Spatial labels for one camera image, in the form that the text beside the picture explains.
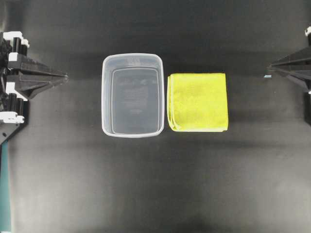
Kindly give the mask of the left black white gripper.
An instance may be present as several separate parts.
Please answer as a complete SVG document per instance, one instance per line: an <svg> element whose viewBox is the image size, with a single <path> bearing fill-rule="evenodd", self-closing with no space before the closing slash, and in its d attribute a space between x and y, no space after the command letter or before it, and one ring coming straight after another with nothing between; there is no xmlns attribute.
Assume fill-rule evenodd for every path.
<svg viewBox="0 0 311 233"><path fill-rule="evenodd" d="M0 122L1 124L24 123L24 103L39 93L63 85L68 81L65 72L51 68L28 58L28 40L22 32L0 33ZM21 81L19 92L13 78L22 73L52 76L46 81Z"/></svg>

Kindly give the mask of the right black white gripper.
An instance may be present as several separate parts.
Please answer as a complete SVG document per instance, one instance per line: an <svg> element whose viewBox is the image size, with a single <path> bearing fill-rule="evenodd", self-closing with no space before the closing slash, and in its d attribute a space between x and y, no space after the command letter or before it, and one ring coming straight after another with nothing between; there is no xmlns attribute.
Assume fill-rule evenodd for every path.
<svg viewBox="0 0 311 233"><path fill-rule="evenodd" d="M287 55L270 64L270 68L280 68L284 70L295 70L295 68L311 68L311 27L305 30L309 47ZM311 124L311 80L296 74L290 74L278 70L269 70L264 75L265 78L272 78L274 75L285 77L296 85L302 87L304 94L304 120Z"/></svg>

